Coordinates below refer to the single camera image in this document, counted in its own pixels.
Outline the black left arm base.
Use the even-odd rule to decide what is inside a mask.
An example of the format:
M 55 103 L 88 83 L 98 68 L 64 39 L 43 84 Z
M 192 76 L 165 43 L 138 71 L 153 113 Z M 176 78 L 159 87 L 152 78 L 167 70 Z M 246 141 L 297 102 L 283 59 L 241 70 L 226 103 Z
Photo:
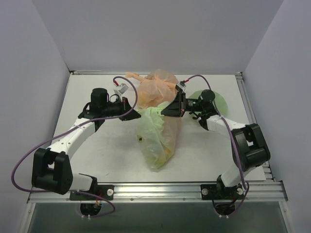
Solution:
M 71 191 L 69 200 L 79 201 L 79 212 L 82 218 L 98 218 L 115 213 L 113 184 L 99 184 L 93 180 L 88 191 Z

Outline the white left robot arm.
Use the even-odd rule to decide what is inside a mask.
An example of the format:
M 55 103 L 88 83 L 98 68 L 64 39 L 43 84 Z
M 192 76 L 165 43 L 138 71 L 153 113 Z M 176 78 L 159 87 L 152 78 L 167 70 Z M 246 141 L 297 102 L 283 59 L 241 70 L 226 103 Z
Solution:
M 109 100 L 104 88 L 94 88 L 88 102 L 69 133 L 60 137 L 48 148 L 38 148 L 34 153 L 32 186 L 57 194 L 80 191 L 88 200 L 98 195 L 97 179 L 73 172 L 70 160 L 82 144 L 92 136 L 107 119 L 129 121 L 140 118 L 126 97 Z

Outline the green plastic bag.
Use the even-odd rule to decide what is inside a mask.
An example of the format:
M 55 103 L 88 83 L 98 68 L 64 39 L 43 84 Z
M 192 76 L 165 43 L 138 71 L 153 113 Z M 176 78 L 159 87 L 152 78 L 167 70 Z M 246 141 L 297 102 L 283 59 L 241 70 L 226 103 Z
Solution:
M 149 169 L 159 169 L 174 155 L 182 119 L 164 116 L 161 111 L 169 105 L 138 109 L 141 115 L 136 126 L 140 149 Z

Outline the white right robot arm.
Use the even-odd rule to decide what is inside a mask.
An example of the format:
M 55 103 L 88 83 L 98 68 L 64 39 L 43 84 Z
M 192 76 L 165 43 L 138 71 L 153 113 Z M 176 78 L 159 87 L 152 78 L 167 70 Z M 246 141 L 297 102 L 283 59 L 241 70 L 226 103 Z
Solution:
M 242 184 L 247 188 L 245 176 L 271 158 L 267 143 L 258 124 L 242 124 L 222 116 L 215 104 L 215 93 L 203 90 L 197 99 L 188 99 L 178 91 L 175 99 L 162 111 L 166 117 L 183 117 L 186 112 L 194 115 L 200 126 L 228 137 L 231 143 L 233 164 L 217 178 L 215 192 L 226 199 L 233 187 Z

